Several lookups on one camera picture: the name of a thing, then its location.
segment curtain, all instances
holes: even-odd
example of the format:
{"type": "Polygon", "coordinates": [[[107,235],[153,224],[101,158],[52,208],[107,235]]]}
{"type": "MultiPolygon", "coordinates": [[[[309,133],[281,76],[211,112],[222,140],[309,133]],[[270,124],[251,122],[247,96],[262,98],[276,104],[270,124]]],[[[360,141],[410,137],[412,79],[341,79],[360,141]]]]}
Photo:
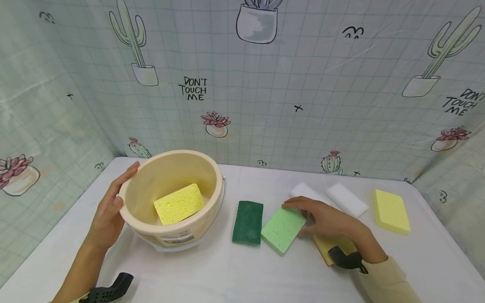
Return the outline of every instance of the curtain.
{"type": "Polygon", "coordinates": [[[0,4],[0,285],[117,156],[416,186],[485,276],[485,0],[0,4]]]}

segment bucket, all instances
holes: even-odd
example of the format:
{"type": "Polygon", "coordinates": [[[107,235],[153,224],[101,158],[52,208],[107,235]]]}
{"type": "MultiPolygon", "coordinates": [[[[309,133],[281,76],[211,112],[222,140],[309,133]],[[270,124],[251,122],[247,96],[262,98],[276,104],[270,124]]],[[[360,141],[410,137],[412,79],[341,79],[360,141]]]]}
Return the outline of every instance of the bucket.
{"type": "Polygon", "coordinates": [[[219,166],[209,156],[193,150],[169,151],[148,159],[123,184],[120,214],[157,251],[188,249],[201,242],[214,222],[225,186],[219,166]],[[185,220],[162,225],[153,202],[193,183],[202,193],[204,207],[185,220]]]}

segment white sponge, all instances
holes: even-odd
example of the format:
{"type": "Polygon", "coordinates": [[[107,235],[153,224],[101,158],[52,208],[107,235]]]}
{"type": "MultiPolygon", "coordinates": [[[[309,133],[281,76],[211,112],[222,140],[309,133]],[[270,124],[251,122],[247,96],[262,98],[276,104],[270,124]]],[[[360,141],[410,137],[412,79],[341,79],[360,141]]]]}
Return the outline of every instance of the white sponge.
{"type": "Polygon", "coordinates": [[[337,205],[335,205],[335,203],[333,203],[332,200],[330,200],[324,193],[317,193],[316,191],[311,189],[310,186],[308,186],[303,182],[298,184],[290,192],[291,198],[298,197],[298,196],[303,196],[313,200],[322,201],[325,204],[340,210],[340,208],[337,205]]]}
{"type": "Polygon", "coordinates": [[[356,195],[341,183],[337,183],[330,187],[326,190],[326,193],[343,212],[356,218],[369,208],[367,204],[357,198],[356,195]]]}

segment sponge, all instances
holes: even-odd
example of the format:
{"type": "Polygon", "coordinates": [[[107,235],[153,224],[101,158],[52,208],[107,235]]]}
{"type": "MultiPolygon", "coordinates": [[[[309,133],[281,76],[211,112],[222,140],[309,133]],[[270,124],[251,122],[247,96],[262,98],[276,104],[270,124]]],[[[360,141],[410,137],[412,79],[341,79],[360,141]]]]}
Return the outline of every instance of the sponge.
{"type": "Polygon", "coordinates": [[[367,204],[357,198],[356,195],[341,183],[337,183],[330,187],[326,190],[326,193],[343,212],[356,218],[369,208],[367,204]]]}
{"type": "Polygon", "coordinates": [[[401,196],[390,192],[375,190],[374,216],[377,226],[398,234],[405,235],[411,231],[406,208],[401,196]]]}
{"type": "Polygon", "coordinates": [[[279,255],[284,255],[307,220],[299,211],[280,208],[263,227],[263,240],[279,255]]]}
{"type": "Polygon", "coordinates": [[[333,203],[332,200],[330,200],[330,198],[327,197],[324,193],[322,194],[317,193],[316,191],[311,189],[310,186],[308,186],[303,182],[295,186],[295,188],[292,189],[290,192],[291,198],[298,197],[298,196],[303,196],[313,200],[322,201],[323,203],[340,210],[340,208],[337,205],[335,205],[335,203],[333,203]]]}
{"type": "Polygon", "coordinates": [[[333,238],[323,235],[313,235],[313,241],[315,242],[315,245],[317,246],[318,251],[322,255],[327,266],[335,264],[334,260],[328,253],[331,248],[339,246],[346,255],[350,255],[351,253],[357,251],[354,243],[350,241],[349,238],[344,236],[333,238]]]}
{"type": "Polygon", "coordinates": [[[153,202],[163,225],[188,218],[204,207],[197,184],[191,184],[153,202]]]}
{"type": "Polygon", "coordinates": [[[260,245],[263,204],[239,201],[232,241],[234,243],[260,245]]]}

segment beige sleeve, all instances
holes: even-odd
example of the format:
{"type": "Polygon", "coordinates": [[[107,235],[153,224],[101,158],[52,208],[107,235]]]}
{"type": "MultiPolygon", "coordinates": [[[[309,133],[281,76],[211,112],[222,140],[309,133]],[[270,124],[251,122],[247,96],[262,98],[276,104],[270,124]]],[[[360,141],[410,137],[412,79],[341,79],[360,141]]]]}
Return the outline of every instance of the beige sleeve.
{"type": "Polygon", "coordinates": [[[357,275],[373,303],[421,303],[392,257],[378,264],[362,260],[362,264],[369,273],[357,275]]]}

